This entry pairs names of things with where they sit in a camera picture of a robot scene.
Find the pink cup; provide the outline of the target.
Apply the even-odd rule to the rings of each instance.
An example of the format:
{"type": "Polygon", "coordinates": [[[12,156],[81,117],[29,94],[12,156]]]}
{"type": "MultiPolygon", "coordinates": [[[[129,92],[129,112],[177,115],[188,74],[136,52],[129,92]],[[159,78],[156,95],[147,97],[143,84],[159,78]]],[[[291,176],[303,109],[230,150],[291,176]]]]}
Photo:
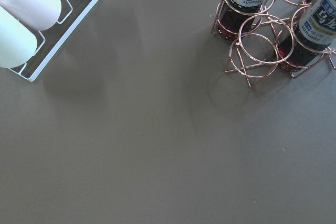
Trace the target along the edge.
{"type": "Polygon", "coordinates": [[[61,0],[1,0],[1,7],[38,31],[52,27],[61,14],[61,0]]]}

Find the white cup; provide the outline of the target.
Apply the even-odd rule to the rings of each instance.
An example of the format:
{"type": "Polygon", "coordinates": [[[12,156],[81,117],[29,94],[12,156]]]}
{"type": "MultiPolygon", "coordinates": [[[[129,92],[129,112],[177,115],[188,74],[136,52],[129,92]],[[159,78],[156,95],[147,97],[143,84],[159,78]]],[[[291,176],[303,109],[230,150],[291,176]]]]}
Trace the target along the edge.
{"type": "Polygon", "coordinates": [[[24,64],[36,48],[35,35],[1,7],[1,68],[24,64]]]}

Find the tea bottle front slot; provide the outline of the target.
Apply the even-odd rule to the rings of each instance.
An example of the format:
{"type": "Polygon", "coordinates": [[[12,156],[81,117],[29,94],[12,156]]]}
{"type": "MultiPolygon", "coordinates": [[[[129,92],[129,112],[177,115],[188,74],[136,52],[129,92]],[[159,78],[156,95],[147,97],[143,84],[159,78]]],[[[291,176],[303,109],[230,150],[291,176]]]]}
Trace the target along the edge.
{"type": "Polygon", "coordinates": [[[323,51],[335,40],[335,0],[313,0],[300,16],[294,34],[301,43],[296,42],[291,56],[279,64],[289,72],[300,71],[318,56],[303,45],[323,51]]]}

